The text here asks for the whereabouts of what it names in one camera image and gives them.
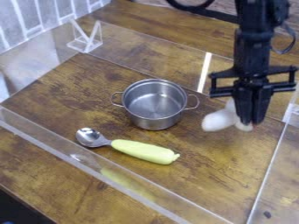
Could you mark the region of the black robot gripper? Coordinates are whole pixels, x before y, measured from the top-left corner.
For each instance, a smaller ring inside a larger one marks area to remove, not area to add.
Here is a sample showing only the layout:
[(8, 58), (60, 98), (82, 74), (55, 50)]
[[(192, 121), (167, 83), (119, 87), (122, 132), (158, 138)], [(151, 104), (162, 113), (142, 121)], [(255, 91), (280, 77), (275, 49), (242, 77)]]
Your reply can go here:
[[(211, 97), (232, 96), (238, 117), (244, 125), (264, 121), (272, 94), (295, 89), (294, 66), (270, 66), (270, 51), (287, 53), (295, 45), (295, 32), (286, 24), (288, 0), (235, 0), (234, 66), (212, 73)], [(271, 46), (275, 28), (284, 27), (292, 42), (284, 50)]]

